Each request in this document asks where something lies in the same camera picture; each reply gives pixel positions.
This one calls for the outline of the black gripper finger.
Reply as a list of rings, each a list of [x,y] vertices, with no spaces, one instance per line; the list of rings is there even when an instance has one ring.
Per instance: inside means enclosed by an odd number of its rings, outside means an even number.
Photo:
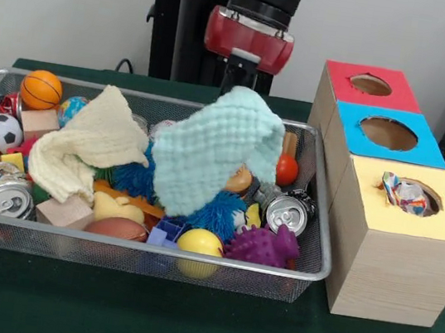
[[[243,85],[243,87],[247,87],[248,89],[254,89],[258,74],[257,64],[246,60],[242,64],[241,69],[244,73],[242,74],[242,78],[240,79],[240,85]]]
[[[225,73],[220,86],[222,94],[230,92],[236,86],[241,67],[241,59],[239,57],[230,56],[227,58]]]

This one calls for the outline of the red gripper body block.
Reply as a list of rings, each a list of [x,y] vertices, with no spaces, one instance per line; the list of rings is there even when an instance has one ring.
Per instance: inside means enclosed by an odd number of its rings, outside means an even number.
[[[224,58],[238,56],[262,72],[279,74],[293,53],[293,36],[218,5],[207,21],[204,43]]]

